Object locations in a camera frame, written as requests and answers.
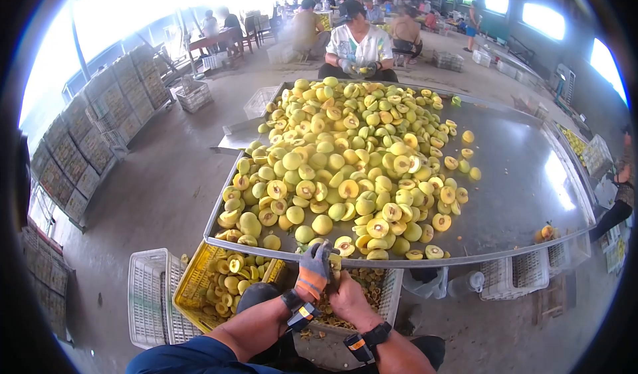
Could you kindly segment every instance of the white patterned shirt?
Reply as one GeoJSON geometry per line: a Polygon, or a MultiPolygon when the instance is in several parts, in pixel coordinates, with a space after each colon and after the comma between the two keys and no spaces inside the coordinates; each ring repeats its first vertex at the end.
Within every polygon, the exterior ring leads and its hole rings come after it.
{"type": "Polygon", "coordinates": [[[361,43],[355,41],[347,25],[334,28],[330,43],[325,51],[354,63],[375,62],[392,58],[390,35],[374,25],[370,25],[370,30],[361,43]]]}

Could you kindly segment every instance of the stool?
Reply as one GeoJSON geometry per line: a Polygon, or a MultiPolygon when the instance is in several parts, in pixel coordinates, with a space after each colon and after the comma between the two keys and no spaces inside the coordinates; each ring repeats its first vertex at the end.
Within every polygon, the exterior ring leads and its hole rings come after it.
{"type": "Polygon", "coordinates": [[[299,58],[300,63],[306,63],[308,61],[308,56],[310,56],[310,49],[308,50],[295,50],[297,53],[301,55],[299,58]]]}
{"type": "Polygon", "coordinates": [[[404,69],[408,68],[408,60],[411,59],[412,54],[414,54],[413,51],[406,51],[406,50],[400,50],[400,49],[392,49],[392,57],[394,58],[394,68],[401,68],[403,67],[404,69]],[[397,62],[399,61],[399,59],[403,59],[403,65],[399,65],[397,62]]]}

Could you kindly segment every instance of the hand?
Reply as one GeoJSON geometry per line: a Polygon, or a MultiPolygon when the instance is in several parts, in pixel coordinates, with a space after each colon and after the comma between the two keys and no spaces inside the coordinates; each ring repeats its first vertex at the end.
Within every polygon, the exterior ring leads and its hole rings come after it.
{"type": "Polygon", "coordinates": [[[328,284],[328,275],[330,274],[328,257],[331,252],[332,243],[329,240],[323,240],[321,244],[313,244],[301,256],[295,290],[306,302],[312,302],[304,298],[308,294],[318,301],[323,289],[328,284]]]}
{"type": "Polygon", "coordinates": [[[355,63],[353,63],[352,61],[348,59],[345,59],[345,58],[339,59],[339,66],[341,67],[343,72],[345,72],[347,75],[356,75],[357,73],[357,71],[353,69],[353,67],[355,67],[355,63]]]}
{"type": "Polygon", "coordinates": [[[376,61],[363,64],[360,71],[361,71],[361,75],[363,75],[364,77],[371,78],[378,71],[378,69],[376,69],[376,61]]]}
{"type": "Polygon", "coordinates": [[[340,319],[351,322],[361,333],[368,332],[383,323],[368,304],[361,285],[350,277],[348,271],[341,272],[339,289],[329,294],[330,306],[340,319]]]}

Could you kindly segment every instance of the gray glove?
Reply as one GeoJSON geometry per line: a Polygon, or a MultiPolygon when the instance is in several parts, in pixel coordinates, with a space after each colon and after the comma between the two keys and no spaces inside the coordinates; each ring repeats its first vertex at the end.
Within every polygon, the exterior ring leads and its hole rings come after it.
{"type": "Polygon", "coordinates": [[[371,78],[376,74],[376,62],[365,63],[360,69],[359,73],[365,78],[371,78]]]}
{"type": "Polygon", "coordinates": [[[352,61],[346,58],[342,58],[339,60],[339,65],[341,66],[341,69],[343,70],[343,72],[345,72],[347,75],[357,74],[357,71],[353,69],[353,67],[355,67],[355,63],[353,63],[352,61]]]}

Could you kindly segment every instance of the seated worker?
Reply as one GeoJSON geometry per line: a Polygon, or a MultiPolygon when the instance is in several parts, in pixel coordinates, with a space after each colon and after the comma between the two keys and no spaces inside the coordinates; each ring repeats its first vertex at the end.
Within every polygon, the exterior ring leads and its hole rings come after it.
{"type": "Polygon", "coordinates": [[[206,10],[206,13],[204,13],[204,15],[205,18],[202,22],[203,35],[207,38],[218,35],[219,24],[217,23],[217,19],[212,16],[212,10],[206,10]]]}
{"type": "Polygon", "coordinates": [[[339,7],[339,15],[345,24],[332,30],[325,64],[319,68],[318,77],[351,79],[351,75],[361,76],[355,70],[355,66],[360,65],[367,68],[366,79],[398,82],[392,70],[394,59],[387,32],[366,22],[366,10],[356,0],[344,2],[339,7]]]}
{"type": "Polygon", "coordinates": [[[315,14],[315,2],[303,0],[301,10],[292,19],[293,49],[310,51],[313,58],[323,57],[325,47],[330,42],[330,32],[323,29],[318,14],[315,14]]]}
{"type": "Polygon", "coordinates": [[[429,29],[431,30],[436,29],[436,16],[433,10],[430,10],[430,12],[427,13],[425,23],[426,23],[426,27],[428,27],[429,29]]]}
{"type": "MultiPolygon", "coordinates": [[[[239,28],[240,29],[240,33],[241,33],[241,26],[239,24],[239,19],[237,18],[237,16],[235,14],[231,14],[230,11],[228,11],[227,7],[220,7],[219,10],[219,15],[220,17],[222,17],[224,20],[224,29],[227,30],[228,28],[239,28]]],[[[235,43],[241,43],[241,41],[235,41],[233,40],[233,44],[235,43]]],[[[221,51],[225,51],[227,49],[227,43],[226,42],[220,42],[217,43],[219,46],[219,49],[221,51]]]]}
{"type": "Polygon", "coordinates": [[[364,0],[363,4],[366,6],[366,19],[368,21],[371,23],[375,21],[383,22],[383,13],[381,12],[381,9],[379,9],[379,6],[373,5],[372,0],[364,0]]]}
{"type": "Polygon", "coordinates": [[[465,23],[465,19],[463,17],[459,18],[459,24],[456,27],[465,34],[465,28],[467,28],[468,25],[465,23]]]}
{"type": "Polygon", "coordinates": [[[392,20],[392,24],[390,24],[390,35],[392,35],[395,49],[412,53],[408,64],[416,64],[416,58],[423,49],[421,28],[414,21],[416,16],[417,10],[414,7],[405,7],[401,11],[401,16],[392,20]]]}
{"type": "MultiPolygon", "coordinates": [[[[126,374],[332,373],[299,357],[292,332],[284,334],[292,310],[307,302],[316,306],[330,275],[331,250],[329,240],[308,248],[299,261],[299,277],[292,290],[279,295],[272,284],[252,284],[244,291],[235,317],[186,343],[143,351],[128,364],[126,374]]],[[[371,330],[378,334],[372,346],[375,363],[353,373],[434,374],[443,363],[442,338],[422,336],[408,341],[372,310],[361,285],[347,271],[341,272],[338,289],[331,289],[329,300],[332,311],[361,334],[371,330]]]]}

